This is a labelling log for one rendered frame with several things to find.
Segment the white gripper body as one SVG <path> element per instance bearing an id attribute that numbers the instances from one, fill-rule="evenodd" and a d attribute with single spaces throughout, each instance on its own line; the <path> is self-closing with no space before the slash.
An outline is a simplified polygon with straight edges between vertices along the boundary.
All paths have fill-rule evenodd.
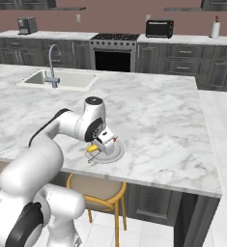
<path id="1" fill-rule="evenodd" d="M 99 149 L 106 155 L 110 155 L 114 151 L 116 137 L 110 130 L 104 130 L 98 137 Z"/>

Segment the grey round plate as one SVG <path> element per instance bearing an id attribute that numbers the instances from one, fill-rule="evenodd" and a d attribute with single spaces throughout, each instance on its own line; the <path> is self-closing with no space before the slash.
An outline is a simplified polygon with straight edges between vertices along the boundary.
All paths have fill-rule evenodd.
<path id="1" fill-rule="evenodd" d="M 88 162 L 97 162 L 101 164 L 109 164 L 118 161 L 125 154 L 125 147 L 121 141 L 114 143 L 114 151 L 111 154 L 105 154 L 102 151 L 85 152 Z"/>

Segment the white inset sink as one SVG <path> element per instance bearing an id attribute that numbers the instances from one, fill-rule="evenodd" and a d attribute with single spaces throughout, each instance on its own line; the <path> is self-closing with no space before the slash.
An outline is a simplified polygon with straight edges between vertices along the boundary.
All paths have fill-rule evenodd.
<path id="1" fill-rule="evenodd" d="M 52 83 L 46 82 L 45 78 L 50 77 L 49 71 L 40 69 L 29 75 L 22 81 L 16 83 L 18 87 L 51 89 Z M 98 80 L 98 76 L 91 72 L 75 72 L 68 70 L 55 70 L 54 76 L 60 79 L 57 90 L 87 92 Z"/>

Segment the grey island cupboard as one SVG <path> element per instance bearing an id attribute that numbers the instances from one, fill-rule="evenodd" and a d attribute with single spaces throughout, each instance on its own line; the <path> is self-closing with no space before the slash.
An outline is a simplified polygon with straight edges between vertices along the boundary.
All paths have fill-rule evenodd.
<path id="1" fill-rule="evenodd" d="M 51 182 L 65 187 L 69 173 Z M 202 247 L 220 202 L 219 198 L 127 184 L 126 217 L 174 228 L 174 247 Z"/>

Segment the grey curved tap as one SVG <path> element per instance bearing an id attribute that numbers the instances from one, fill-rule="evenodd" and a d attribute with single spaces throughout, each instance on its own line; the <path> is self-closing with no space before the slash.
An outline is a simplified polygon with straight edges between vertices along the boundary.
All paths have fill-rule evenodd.
<path id="1" fill-rule="evenodd" d="M 54 69 L 53 69 L 53 65 L 52 65 L 52 51 L 53 51 L 54 47 L 58 48 L 58 45 L 57 44 L 52 44 L 50 46 L 50 48 L 49 48 L 49 51 L 48 51 L 48 61 L 49 61 L 49 67 L 50 67 L 50 76 L 47 76 L 47 74 L 45 74 L 44 75 L 44 81 L 50 83 L 53 88 L 57 88 L 58 84 L 60 83 L 60 79 L 57 78 L 54 75 Z"/>

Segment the steel oven with hob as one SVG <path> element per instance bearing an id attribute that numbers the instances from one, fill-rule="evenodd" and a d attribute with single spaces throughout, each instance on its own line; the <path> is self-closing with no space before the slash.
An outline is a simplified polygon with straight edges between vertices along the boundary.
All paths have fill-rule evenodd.
<path id="1" fill-rule="evenodd" d="M 91 67 L 95 70 L 135 72 L 139 34 L 99 33 L 89 41 Z"/>

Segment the grey base cupboard run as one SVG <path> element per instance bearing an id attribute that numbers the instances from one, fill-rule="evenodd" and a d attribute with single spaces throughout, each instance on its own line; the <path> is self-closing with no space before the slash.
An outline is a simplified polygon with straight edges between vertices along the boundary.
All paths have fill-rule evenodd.
<path id="1" fill-rule="evenodd" d="M 9 65 L 90 69 L 87 41 L 0 38 L 0 62 Z"/>
<path id="2" fill-rule="evenodd" d="M 199 90 L 227 92 L 227 45 L 140 42 L 136 71 L 194 76 Z"/>

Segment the black toaster oven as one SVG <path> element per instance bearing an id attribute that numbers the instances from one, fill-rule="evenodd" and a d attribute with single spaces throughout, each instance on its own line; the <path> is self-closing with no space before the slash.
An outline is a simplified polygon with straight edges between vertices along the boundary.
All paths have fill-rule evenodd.
<path id="1" fill-rule="evenodd" d="M 173 19 L 155 19 L 149 18 L 146 21 L 147 38 L 165 38 L 171 39 L 173 36 Z"/>

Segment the grey coffee machine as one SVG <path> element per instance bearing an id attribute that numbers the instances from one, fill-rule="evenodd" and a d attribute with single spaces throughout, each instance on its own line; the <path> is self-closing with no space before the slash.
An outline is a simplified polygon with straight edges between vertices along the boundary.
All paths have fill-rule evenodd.
<path id="1" fill-rule="evenodd" d="M 17 23 L 20 35 L 30 35 L 38 31 L 37 22 L 34 17 L 19 17 Z"/>

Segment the white paper towel roll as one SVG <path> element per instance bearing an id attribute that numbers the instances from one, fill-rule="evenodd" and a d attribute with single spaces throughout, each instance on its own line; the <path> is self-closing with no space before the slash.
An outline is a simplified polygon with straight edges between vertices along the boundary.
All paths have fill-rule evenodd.
<path id="1" fill-rule="evenodd" d="M 215 21 L 212 24 L 212 31 L 210 34 L 211 39 L 217 39 L 219 37 L 219 30 L 220 30 L 220 22 L 219 17 L 215 17 Z"/>

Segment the grey wall shelf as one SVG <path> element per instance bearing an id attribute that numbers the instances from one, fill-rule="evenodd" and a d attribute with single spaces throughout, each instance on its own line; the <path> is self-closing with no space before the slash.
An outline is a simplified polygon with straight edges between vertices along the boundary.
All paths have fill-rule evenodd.
<path id="1" fill-rule="evenodd" d="M 86 7 L 55 7 L 49 8 L 49 11 L 75 11 L 80 12 L 86 10 Z"/>
<path id="2" fill-rule="evenodd" d="M 164 8 L 164 12 L 201 12 L 201 8 Z"/>

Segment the grey wall cupboard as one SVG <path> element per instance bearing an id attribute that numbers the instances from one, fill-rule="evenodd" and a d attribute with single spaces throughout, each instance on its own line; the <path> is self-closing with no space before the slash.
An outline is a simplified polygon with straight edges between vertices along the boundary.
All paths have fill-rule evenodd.
<path id="1" fill-rule="evenodd" d="M 208 12 L 227 12 L 227 0 L 202 0 L 201 9 Z"/>
<path id="2" fill-rule="evenodd" d="M 56 0 L 0 0 L 0 10 L 48 10 Z"/>

